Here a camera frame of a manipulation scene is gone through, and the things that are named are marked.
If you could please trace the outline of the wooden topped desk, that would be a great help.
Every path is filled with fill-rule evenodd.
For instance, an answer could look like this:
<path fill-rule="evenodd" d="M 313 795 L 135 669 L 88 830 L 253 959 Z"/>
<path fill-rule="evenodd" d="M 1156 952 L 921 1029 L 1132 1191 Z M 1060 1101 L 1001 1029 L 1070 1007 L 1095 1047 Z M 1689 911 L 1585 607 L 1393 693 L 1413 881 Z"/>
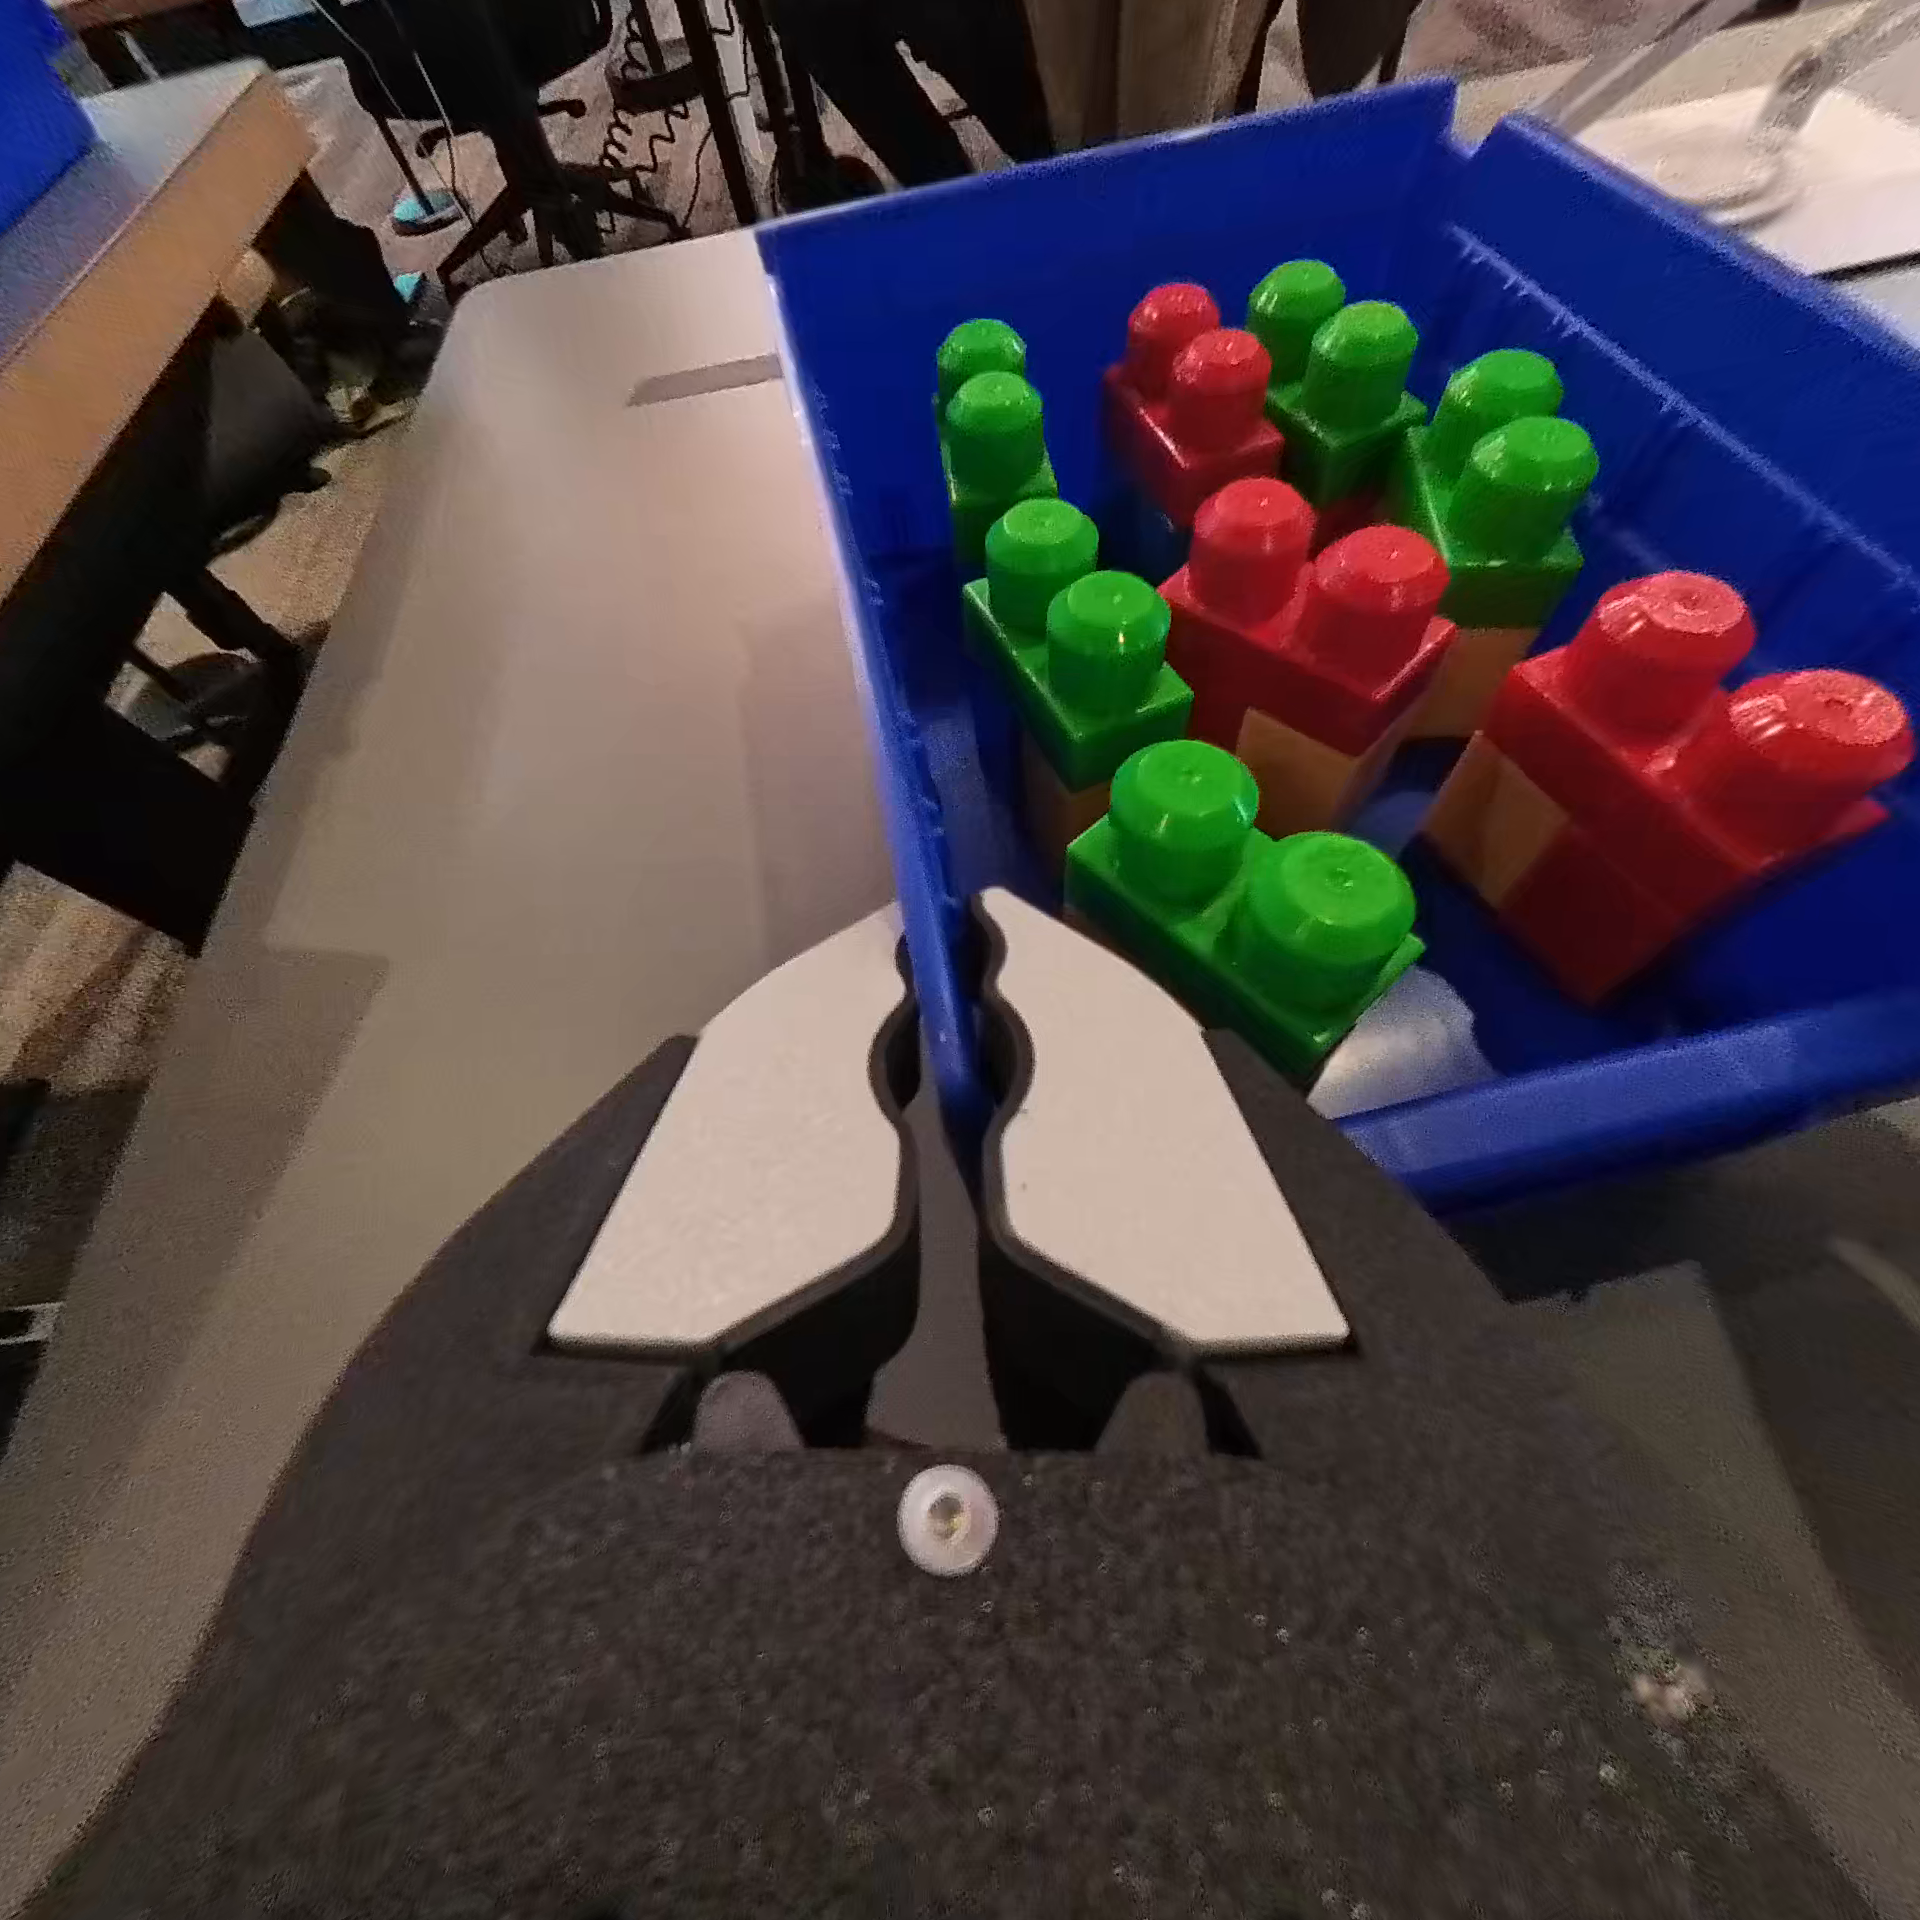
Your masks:
<path fill-rule="evenodd" d="M 203 454 L 224 281 L 313 143 L 259 62 L 79 109 L 92 150 L 4 237 L 4 869 L 196 954 L 305 659 L 235 595 L 214 640 L 263 671 L 224 775 L 110 704 L 156 605 L 206 584 Z"/>

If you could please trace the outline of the pile of colourful blocks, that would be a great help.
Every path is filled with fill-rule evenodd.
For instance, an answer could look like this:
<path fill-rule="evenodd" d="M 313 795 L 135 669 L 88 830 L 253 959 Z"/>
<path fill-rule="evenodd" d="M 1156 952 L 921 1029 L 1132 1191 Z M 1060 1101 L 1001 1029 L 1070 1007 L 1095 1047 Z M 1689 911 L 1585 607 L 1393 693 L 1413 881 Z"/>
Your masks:
<path fill-rule="evenodd" d="M 980 760 L 1070 926 L 1326 1117 L 1700 1024 L 1699 966 L 1915 869 L 1915 686 L 1767 663 L 1712 571 L 1598 584 L 1561 369 L 1423 402 L 1420 343 L 1321 257 L 1152 283 L 1097 507 L 1013 323 L 932 354 Z"/>

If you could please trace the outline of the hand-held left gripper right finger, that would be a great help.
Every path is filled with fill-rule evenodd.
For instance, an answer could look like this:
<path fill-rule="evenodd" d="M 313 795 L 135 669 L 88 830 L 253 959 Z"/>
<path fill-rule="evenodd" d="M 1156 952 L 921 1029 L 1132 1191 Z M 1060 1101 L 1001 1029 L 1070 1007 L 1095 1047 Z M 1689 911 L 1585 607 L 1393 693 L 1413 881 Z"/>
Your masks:
<path fill-rule="evenodd" d="M 975 897 L 998 1047 L 992 1223 L 1041 1281 L 1175 1354 L 1321 1354 L 1343 1314 L 1200 1023 L 1006 887 Z"/>

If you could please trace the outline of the white instruction sheet stand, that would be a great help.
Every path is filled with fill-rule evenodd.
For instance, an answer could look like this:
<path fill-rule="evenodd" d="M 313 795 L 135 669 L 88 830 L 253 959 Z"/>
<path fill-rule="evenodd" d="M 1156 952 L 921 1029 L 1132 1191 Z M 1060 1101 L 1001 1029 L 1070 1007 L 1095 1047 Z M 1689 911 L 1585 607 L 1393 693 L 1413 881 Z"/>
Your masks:
<path fill-rule="evenodd" d="M 1545 129 L 1798 272 L 1843 280 L 1915 259 L 1915 125 L 1851 83 L 1915 47 L 1918 5 L 1861 5 L 1760 90 L 1624 112 L 1745 5 L 1662 5 L 1595 47 L 1534 109 Z"/>

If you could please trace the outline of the blue plastic bin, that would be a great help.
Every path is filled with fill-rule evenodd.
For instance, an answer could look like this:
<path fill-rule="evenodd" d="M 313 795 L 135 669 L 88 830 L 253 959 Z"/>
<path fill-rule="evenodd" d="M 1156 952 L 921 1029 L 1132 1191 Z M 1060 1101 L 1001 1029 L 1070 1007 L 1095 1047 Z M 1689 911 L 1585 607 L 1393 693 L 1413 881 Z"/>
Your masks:
<path fill-rule="evenodd" d="M 1444 80 L 1368 90 L 760 232 L 785 370 L 811 435 L 863 662 L 931 1074 L 977 1150 L 996 1102 L 980 1040 L 972 897 L 1056 911 L 1017 823 L 1017 765 L 975 746 L 937 450 L 937 349 L 1006 321 L 1028 349 L 1062 491 L 1119 506 L 1103 369 L 1134 303 L 1200 281 L 1244 306 L 1293 257 L 1420 331 L 1409 386 L 1489 349 L 1545 352 L 1593 438 L 1595 592 L 1662 568 L 1740 589 L 1752 675 L 1843 665 L 1915 712 L 1915 349 L 1851 297 L 1703 224 L 1529 119 L 1475 152 Z M 1500 1071 L 1476 1088 L 1343 1119 L 1431 1211 L 1501 1206 L 1751 1146 L 1915 1091 L 1915 774 L 1863 842 L 1707 928 L 1665 973 L 1584 1014 L 1423 854 L 1423 968 L 1471 1009 Z"/>
<path fill-rule="evenodd" d="M 1 233 L 88 152 L 94 134 L 62 61 L 70 39 L 49 5 L 1 2 Z"/>

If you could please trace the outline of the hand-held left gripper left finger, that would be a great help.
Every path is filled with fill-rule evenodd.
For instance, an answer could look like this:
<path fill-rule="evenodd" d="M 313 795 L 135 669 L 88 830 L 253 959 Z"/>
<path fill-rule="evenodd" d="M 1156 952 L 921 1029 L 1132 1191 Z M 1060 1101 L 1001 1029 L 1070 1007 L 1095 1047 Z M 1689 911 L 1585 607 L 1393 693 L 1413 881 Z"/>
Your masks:
<path fill-rule="evenodd" d="M 720 1354 L 895 1225 L 904 1150 L 875 1091 L 908 1010 L 893 903 L 732 1000 L 693 1043 L 545 1321 L 561 1354 Z"/>

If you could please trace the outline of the black chair base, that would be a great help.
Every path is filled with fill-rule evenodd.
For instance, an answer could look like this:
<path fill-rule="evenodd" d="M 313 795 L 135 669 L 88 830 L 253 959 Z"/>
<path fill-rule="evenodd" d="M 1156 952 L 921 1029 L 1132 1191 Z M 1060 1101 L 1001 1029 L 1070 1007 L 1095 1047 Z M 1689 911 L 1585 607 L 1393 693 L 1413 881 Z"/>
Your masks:
<path fill-rule="evenodd" d="M 608 136 L 591 159 L 555 150 L 545 134 L 553 119 L 584 121 L 596 98 L 561 91 L 525 103 L 454 103 L 438 109 L 445 159 L 454 161 L 459 138 L 481 138 L 499 169 L 499 191 L 479 211 L 465 214 L 463 237 L 443 254 L 433 280 L 447 304 L 473 286 L 469 270 L 505 272 L 489 263 L 494 242 L 507 251 L 532 250 L 536 269 L 605 257 L 620 226 L 651 230 L 665 242 L 693 238 L 688 218 L 661 203 L 649 174 L 629 155 L 633 126 L 608 119 Z"/>

